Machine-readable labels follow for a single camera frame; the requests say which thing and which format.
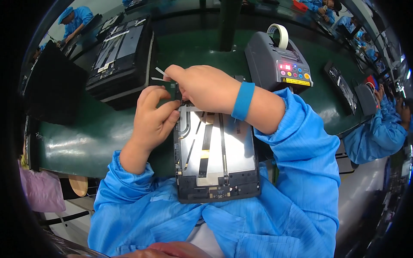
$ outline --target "green pillar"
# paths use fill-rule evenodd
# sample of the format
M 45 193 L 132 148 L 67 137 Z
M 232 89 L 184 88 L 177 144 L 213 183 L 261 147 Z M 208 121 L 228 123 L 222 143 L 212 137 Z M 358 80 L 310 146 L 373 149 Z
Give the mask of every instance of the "green pillar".
M 235 23 L 240 14 L 242 0 L 222 0 L 219 13 L 219 51 L 231 51 L 234 43 Z

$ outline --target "masking tape roll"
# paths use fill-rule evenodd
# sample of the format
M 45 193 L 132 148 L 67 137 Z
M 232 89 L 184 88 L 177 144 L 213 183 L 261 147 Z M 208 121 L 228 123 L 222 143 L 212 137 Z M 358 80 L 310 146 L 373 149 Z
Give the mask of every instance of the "masking tape roll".
M 283 25 L 279 24 L 271 24 L 268 27 L 267 34 L 272 37 L 274 35 L 274 32 L 278 30 L 280 33 L 280 43 L 278 44 L 278 47 L 281 49 L 287 49 L 288 46 L 288 31 Z

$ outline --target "silver metal plate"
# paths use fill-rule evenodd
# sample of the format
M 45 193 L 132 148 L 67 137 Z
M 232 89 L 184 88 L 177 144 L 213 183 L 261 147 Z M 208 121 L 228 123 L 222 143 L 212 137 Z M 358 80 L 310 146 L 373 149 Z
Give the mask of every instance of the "silver metal plate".
M 218 177 L 256 169 L 252 128 L 248 123 L 189 105 L 178 110 L 183 176 L 197 176 L 197 186 L 218 185 Z M 203 177 L 200 176 L 201 159 L 206 157 L 206 176 Z

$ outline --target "blue cap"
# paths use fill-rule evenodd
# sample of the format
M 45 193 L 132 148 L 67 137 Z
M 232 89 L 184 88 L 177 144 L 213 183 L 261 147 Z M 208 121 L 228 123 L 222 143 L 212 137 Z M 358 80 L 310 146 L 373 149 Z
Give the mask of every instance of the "blue cap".
M 63 11 L 63 13 L 59 16 L 57 19 L 57 24 L 61 24 L 62 20 L 66 18 L 71 12 L 73 12 L 73 7 L 68 7 L 66 10 Z

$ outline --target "gray floor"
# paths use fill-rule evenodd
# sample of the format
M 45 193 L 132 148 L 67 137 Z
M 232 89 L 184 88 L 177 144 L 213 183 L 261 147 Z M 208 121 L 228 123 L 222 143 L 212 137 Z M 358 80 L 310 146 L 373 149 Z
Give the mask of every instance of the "gray floor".
M 383 188 L 385 164 L 387 158 L 376 159 L 360 165 L 352 174 L 340 175 L 338 189 L 338 218 L 340 222 L 336 235 L 337 245 L 354 231 L 372 199 L 375 190 Z

